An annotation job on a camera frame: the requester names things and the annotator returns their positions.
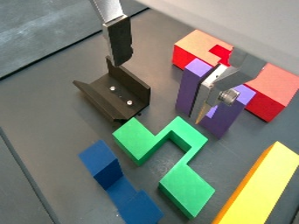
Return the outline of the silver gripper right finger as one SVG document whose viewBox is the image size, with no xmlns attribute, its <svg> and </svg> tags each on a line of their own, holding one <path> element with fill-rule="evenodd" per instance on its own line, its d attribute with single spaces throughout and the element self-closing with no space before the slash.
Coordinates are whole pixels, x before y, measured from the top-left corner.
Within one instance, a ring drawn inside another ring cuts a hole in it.
<svg viewBox="0 0 299 224">
<path fill-rule="evenodd" d="M 255 55 L 234 48 L 228 56 L 228 66 L 216 65 L 208 72 L 196 94 L 191 119 L 199 123 L 211 108 L 222 102 L 231 105 L 239 97 L 234 87 L 254 80 L 267 62 Z"/>
</svg>

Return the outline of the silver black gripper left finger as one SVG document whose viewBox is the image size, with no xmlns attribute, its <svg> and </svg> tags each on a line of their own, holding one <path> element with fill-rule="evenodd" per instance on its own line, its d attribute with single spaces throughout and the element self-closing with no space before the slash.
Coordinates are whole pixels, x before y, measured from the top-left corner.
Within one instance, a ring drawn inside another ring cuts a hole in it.
<svg viewBox="0 0 299 224">
<path fill-rule="evenodd" d="M 109 57 L 115 67 L 132 57 L 131 20 L 124 14 L 119 0 L 89 0 L 101 21 Z"/>
</svg>

